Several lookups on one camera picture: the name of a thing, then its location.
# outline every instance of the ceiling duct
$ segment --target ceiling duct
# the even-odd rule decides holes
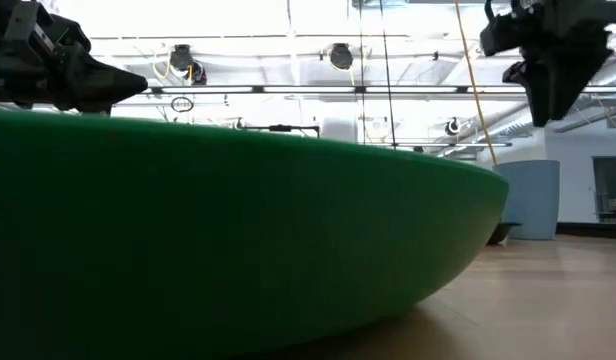
[[[528,131],[533,128],[530,115],[530,108],[527,106],[513,107],[513,111],[505,111],[498,114],[496,117],[500,117],[497,126],[489,128],[490,136],[504,136],[509,137],[520,131]],[[478,131],[471,136],[464,138],[462,141],[466,143],[481,142],[486,139],[483,131]]]
[[[527,110],[528,102],[520,101],[505,111],[498,112],[491,116],[485,116],[484,122],[486,123],[486,127],[490,128],[494,124],[497,124],[504,120],[516,120],[520,115],[525,115]],[[443,143],[450,140],[458,140],[457,142],[467,141],[471,139],[471,137],[474,136],[475,133],[481,133],[483,131],[479,115],[470,118],[466,122],[471,123],[472,125],[462,130],[457,136],[444,136],[442,138],[439,138],[437,142]]]
[[[592,85],[616,86],[616,62],[601,69],[593,79]]]
[[[577,121],[573,124],[570,125],[566,125],[564,127],[560,127],[558,129],[555,129],[555,133],[557,134],[563,134],[569,131],[573,131],[579,128],[582,128],[584,126],[588,126],[600,121],[604,121],[604,120],[608,120],[611,119],[613,117],[616,116],[616,108],[611,108],[611,109],[605,109],[604,112],[602,112],[601,114],[598,114],[596,116],[590,117],[590,118],[585,118],[582,119],[580,121]]]

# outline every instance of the wall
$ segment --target wall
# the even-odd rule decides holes
[[[561,163],[560,222],[596,223],[593,157],[616,156],[616,129],[601,121],[563,134],[546,130],[548,158]]]

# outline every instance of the white wall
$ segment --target white wall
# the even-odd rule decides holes
[[[544,129],[535,129],[530,137],[512,139],[510,142],[513,144],[512,147],[495,148],[495,155],[500,164],[513,161],[546,159]],[[477,165],[492,170],[493,161],[488,148],[481,151],[477,156]]]
[[[596,223],[593,157],[616,156],[616,129],[601,121],[563,134],[546,130],[548,158],[561,163],[560,222]]]

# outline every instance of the wooden floor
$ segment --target wooden floor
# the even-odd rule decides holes
[[[616,241],[487,248],[407,315],[255,358],[616,359]]]

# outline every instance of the ceiling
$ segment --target ceiling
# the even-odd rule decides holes
[[[92,40],[98,60],[145,76],[150,86],[182,86],[181,76],[167,71],[176,44],[189,44],[208,74],[209,86],[458,86],[469,85],[457,14],[452,0],[51,0],[60,15],[79,22]],[[521,60],[518,51],[486,58],[479,33],[487,19],[483,1],[461,1],[460,12],[475,80],[503,85],[503,72]],[[506,12],[506,1],[494,1]],[[335,69],[327,58],[333,43],[350,44],[351,72]],[[616,36],[611,39],[616,50]],[[477,107],[471,96],[441,99],[430,95],[392,103],[354,94],[188,96],[195,108],[179,114],[174,97],[138,96],[120,104],[114,115],[217,124],[243,118],[257,124],[309,124],[324,117],[368,120],[368,136],[384,138],[387,118],[397,137],[443,140],[443,125],[456,117],[472,124]],[[482,101],[486,116],[519,106],[519,99]],[[470,131],[478,125],[470,126]]]

